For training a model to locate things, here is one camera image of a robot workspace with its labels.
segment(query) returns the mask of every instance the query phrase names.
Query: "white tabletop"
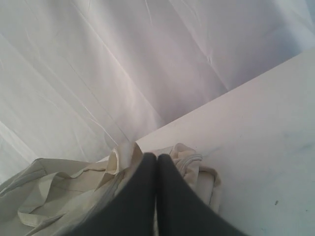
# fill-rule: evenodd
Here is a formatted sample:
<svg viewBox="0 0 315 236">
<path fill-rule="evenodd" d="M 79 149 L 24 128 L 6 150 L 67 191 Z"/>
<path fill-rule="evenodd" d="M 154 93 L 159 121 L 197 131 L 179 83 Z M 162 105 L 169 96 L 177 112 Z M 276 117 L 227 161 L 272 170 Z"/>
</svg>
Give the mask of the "white tabletop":
<svg viewBox="0 0 315 236">
<path fill-rule="evenodd" d="M 178 142 L 219 171 L 228 222 L 252 236 L 315 235 L 315 49 L 138 141 Z"/>
</svg>

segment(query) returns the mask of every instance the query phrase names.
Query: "white fabric backdrop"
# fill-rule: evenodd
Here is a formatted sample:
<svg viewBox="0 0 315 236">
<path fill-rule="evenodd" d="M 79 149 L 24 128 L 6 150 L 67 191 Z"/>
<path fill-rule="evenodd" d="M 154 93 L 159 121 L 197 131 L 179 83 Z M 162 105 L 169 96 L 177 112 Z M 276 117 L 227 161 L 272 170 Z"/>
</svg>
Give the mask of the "white fabric backdrop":
<svg viewBox="0 0 315 236">
<path fill-rule="evenodd" d="M 310 6 L 0 0 L 0 182 L 39 157 L 100 160 L 314 46 Z"/>
</svg>

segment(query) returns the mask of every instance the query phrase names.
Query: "white table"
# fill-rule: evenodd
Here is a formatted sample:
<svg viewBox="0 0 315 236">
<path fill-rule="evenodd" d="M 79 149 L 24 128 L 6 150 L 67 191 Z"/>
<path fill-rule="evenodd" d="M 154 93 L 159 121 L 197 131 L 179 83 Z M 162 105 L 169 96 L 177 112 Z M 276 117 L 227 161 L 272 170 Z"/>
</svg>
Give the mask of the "white table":
<svg viewBox="0 0 315 236">
<path fill-rule="evenodd" d="M 178 142 L 219 171 L 225 220 L 253 236 L 315 235 L 315 49 L 138 141 Z"/>
</svg>

